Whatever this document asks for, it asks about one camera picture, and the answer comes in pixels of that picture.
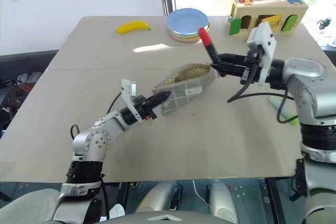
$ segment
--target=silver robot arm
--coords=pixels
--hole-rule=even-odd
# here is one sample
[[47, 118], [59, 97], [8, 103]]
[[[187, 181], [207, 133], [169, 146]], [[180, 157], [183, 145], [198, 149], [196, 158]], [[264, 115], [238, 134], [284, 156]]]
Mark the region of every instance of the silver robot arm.
[[102, 165], [110, 143], [135, 122], [155, 119], [152, 109], [169, 95], [170, 92], [161, 92], [148, 99], [136, 96], [136, 84], [122, 80], [121, 96], [127, 106], [98, 119], [92, 127], [79, 133], [72, 143], [74, 155], [53, 220], [71, 224], [99, 221], [102, 202], [95, 196], [101, 188]]
[[244, 87], [253, 83], [289, 92], [296, 103], [301, 125], [301, 152], [297, 161], [301, 193], [307, 196], [306, 223], [335, 223], [336, 220], [336, 85], [329, 80], [327, 68], [312, 59], [273, 59], [276, 41], [267, 22], [254, 28], [247, 40], [247, 56], [221, 54], [209, 50], [209, 38], [203, 40], [220, 76], [241, 77]]

